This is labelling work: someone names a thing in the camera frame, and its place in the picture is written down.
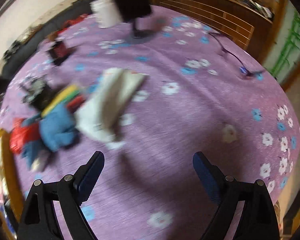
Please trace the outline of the black phone stand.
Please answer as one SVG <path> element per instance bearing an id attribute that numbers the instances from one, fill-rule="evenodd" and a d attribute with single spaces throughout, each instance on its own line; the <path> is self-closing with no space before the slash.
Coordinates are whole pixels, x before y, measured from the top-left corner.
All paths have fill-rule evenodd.
<path id="1" fill-rule="evenodd" d="M 123 22 L 131 25 L 125 40 L 128 44 L 143 44 L 152 40 L 161 30 L 160 23 L 153 20 L 150 29 L 139 29 L 138 19 L 150 16 L 152 9 L 149 0 L 114 0 Z"/>

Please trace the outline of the black leather sofa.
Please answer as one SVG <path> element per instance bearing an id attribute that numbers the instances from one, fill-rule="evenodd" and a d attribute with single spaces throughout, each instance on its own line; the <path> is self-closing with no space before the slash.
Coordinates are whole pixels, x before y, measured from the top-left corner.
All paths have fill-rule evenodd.
<path id="1" fill-rule="evenodd" d="M 83 14 L 90 15 L 92 1 L 94 0 L 65 0 L 36 20 L 5 51 L 0 62 L 0 75 L 8 80 L 13 79 L 48 35 L 65 28 L 65 23 L 69 20 L 75 20 Z"/>

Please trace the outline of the white plastic jar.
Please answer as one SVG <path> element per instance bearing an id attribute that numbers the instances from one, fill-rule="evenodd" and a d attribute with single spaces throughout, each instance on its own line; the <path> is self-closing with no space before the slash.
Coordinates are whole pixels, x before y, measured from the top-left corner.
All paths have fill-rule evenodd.
<path id="1" fill-rule="evenodd" d="M 118 25 L 123 21 L 114 0 L 94 0 L 90 7 L 98 26 L 102 29 Z"/>

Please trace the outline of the blue cloth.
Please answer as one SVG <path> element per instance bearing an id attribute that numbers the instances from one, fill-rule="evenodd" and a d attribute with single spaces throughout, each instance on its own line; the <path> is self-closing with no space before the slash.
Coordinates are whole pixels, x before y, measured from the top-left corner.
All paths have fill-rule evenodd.
<path id="1" fill-rule="evenodd" d="M 40 139 L 26 144 L 21 156 L 26 159 L 29 170 L 41 172 L 51 153 L 72 145 L 77 138 L 73 114 L 65 103 L 57 105 L 49 114 L 41 118 L 39 114 L 28 118 L 39 124 Z"/>

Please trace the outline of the red plastic bag ball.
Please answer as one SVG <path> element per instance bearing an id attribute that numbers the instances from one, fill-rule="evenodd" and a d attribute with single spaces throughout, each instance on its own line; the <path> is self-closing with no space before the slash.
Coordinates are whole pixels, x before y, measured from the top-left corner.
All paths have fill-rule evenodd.
<path id="1" fill-rule="evenodd" d="M 32 141 L 40 139 L 39 124 L 30 119 L 15 118 L 10 136 L 10 150 L 14 154 L 21 154 L 23 147 Z"/>

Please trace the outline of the white plastic bag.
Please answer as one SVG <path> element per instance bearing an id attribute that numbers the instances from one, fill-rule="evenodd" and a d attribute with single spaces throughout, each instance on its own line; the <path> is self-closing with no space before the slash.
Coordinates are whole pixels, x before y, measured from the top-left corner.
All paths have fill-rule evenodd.
<path id="1" fill-rule="evenodd" d="M 146 77 L 130 69 L 104 70 L 97 89 L 74 113 L 76 129 L 94 141 L 114 142 L 113 126 Z"/>

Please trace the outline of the black clamp device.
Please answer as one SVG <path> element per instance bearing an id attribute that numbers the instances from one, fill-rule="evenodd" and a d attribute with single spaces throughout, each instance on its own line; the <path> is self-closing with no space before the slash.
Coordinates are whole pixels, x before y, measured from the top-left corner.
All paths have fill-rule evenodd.
<path id="1" fill-rule="evenodd" d="M 43 77 L 32 79 L 28 87 L 23 83 L 19 87 L 25 92 L 22 103 L 28 104 L 40 112 L 48 106 L 55 96 L 55 91 Z"/>

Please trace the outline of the yellow green sponge pack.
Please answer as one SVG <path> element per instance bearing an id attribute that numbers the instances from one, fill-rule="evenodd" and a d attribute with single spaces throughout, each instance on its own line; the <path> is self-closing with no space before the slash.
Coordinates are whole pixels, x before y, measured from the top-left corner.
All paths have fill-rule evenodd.
<path id="1" fill-rule="evenodd" d="M 83 102 L 85 102 L 85 100 L 86 98 L 78 85 L 68 85 L 58 92 L 52 101 L 44 108 L 41 117 L 45 117 L 60 103 L 65 103 L 67 109 L 74 112 Z"/>

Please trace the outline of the red bags on sofa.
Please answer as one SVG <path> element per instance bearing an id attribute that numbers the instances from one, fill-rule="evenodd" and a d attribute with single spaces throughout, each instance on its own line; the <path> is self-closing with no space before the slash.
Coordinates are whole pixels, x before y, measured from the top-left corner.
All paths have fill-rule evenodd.
<path id="1" fill-rule="evenodd" d="M 84 19 L 86 19 L 88 17 L 88 14 L 82 14 L 79 15 L 77 18 L 72 19 L 72 20 L 67 20 L 63 23 L 62 25 L 62 29 L 68 29 L 73 25 L 78 24 L 79 22 L 82 22 Z"/>

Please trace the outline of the yellow-edged white foam tray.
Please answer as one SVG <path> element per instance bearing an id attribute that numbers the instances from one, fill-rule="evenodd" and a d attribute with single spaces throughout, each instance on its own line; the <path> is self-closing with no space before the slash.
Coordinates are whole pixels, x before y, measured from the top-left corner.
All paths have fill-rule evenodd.
<path id="1" fill-rule="evenodd" d="M 24 197 L 10 151 L 10 133 L 0 129 L 0 219 L 7 239 L 17 239 L 23 207 Z"/>

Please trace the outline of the wooden cabinet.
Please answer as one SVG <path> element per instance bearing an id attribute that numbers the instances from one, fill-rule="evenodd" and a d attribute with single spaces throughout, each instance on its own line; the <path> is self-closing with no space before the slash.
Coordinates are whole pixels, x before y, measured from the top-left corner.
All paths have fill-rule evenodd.
<path id="1" fill-rule="evenodd" d="M 150 0 L 151 4 L 166 7 L 190 16 L 230 37 L 259 63 L 270 53 L 283 24 L 288 0 L 279 0 L 274 20 L 235 0 Z"/>

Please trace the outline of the purple floral tablecloth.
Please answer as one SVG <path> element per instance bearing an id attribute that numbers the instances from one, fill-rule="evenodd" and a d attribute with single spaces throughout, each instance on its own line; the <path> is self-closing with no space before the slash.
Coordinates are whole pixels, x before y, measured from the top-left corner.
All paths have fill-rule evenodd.
<path id="1" fill-rule="evenodd" d="M 175 11 L 154 7 L 141 28 L 159 27 L 153 40 L 130 45 L 130 26 L 98 27 L 93 17 L 62 33 L 75 47 L 61 66 L 42 44 L 11 81 L 0 110 L 0 129 L 36 111 L 22 103 L 21 82 L 44 76 L 51 87 L 78 82 L 99 90 L 102 73 L 123 68 L 146 74 L 124 108 L 118 142 L 85 135 L 55 153 L 41 174 L 15 158 L 22 193 L 36 179 L 58 181 L 73 174 L 96 151 L 104 169 L 82 210 L 99 239 L 198 239 L 215 204 L 192 166 L 203 152 L 224 174 L 249 183 L 262 179 L 277 201 L 300 152 L 300 125 L 277 81 L 226 37 Z"/>

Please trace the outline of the black pen holder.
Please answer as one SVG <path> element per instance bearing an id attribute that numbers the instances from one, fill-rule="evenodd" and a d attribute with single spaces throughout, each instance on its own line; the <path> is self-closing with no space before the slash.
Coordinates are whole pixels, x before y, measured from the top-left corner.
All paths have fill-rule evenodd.
<path id="1" fill-rule="evenodd" d="M 49 49 L 47 50 L 50 55 L 53 64 L 60 66 L 72 53 L 72 49 L 69 48 L 65 42 L 58 37 L 58 33 L 52 32 L 47 36 L 47 39 L 51 42 Z"/>

